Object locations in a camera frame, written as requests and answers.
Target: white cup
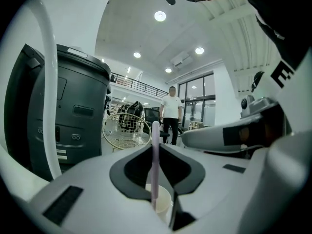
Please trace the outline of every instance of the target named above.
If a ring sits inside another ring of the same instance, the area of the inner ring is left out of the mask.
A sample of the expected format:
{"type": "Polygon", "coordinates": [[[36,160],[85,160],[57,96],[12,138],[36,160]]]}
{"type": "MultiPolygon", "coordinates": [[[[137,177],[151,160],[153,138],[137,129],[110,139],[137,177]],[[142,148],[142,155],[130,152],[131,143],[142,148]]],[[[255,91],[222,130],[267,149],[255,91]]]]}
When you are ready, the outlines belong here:
{"type": "MultiPolygon", "coordinates": [[[[151,184],[145,185],[145,190],[151,191],[151,184]]],[[[156,200],[156,213],[160,217],[162,221],[167,223],[167,212],[171,205],[171,195],[170,193],[163,188],[162,186],[158,186],[158,198],[156,200]]]]}

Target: ceiling vent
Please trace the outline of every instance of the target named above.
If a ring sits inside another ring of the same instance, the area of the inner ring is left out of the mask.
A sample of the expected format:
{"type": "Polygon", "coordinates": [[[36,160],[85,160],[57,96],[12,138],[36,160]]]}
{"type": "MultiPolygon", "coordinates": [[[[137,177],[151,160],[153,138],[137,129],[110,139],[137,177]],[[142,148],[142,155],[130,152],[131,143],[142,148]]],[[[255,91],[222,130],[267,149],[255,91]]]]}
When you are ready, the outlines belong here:
{"type": "Polygon", "coordinates": [[[172,58],[170,62],[173,64],[174,67],[180,69],[193,62],[193,58],[191,58],[189,54],[183,51],[176,57],[172,58]]]}

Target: round wire rack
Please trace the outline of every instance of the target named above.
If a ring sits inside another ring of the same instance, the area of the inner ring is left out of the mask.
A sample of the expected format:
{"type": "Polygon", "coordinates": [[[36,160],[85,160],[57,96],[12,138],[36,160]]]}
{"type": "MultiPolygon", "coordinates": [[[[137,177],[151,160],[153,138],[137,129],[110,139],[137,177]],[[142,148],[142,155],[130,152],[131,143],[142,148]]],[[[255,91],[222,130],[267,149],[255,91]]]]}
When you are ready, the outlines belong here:
{"type": "Polygon", "coordinates": [[[109,116],[102,126],[102,133],[115,149],[127,149],[148,144],[152,138],[151,128],[141,118],[120,113],[109,116]]]}

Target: office chair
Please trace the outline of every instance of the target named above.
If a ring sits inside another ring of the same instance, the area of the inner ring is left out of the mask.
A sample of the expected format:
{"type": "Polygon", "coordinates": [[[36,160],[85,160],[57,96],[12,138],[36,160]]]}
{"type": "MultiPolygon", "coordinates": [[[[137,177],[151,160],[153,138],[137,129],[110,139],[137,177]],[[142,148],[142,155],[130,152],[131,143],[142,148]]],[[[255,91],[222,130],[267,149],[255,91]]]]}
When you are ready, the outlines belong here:
{"type": "MultiPolygon", "coordinates": [[[[144,108],[144,116],[145,116],[145,122],[149,125],[149,127],[152,129],[152,124],[154,121],[158,121],[160,124],[162,124],[160,122],[160,112],[158,110],[155,109],[151,109],[151,108],[144,108]]],[[[147,127],[144,125],[143,128],[143,132],[148,133],[148,129],[147,127]]],[[[169,137],[170,134],[165,133],[164,131],[160,131],[159,134],[160,137],[169,137]]]]}

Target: man in white t-shirt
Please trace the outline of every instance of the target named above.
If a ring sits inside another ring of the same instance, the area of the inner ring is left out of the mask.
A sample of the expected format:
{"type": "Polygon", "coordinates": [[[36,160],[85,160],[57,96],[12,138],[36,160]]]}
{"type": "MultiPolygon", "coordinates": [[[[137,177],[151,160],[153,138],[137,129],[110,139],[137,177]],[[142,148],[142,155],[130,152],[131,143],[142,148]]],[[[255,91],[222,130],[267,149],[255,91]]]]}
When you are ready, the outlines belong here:
{"type": "MultiPolygon", "coordinates": [[[[177,127],[178,123],[182,120],[182,103],[181,100],[176,97],[175,87],[169,88],[169,94],[162,99],[160,104],[160,119],[164,119],[164,132],[167,133],[171,126],[172,144],[176,145],[177,127]]],[[[164,137],[163,140],[164,143],[166,143],[167,137],[164,137]]]]}

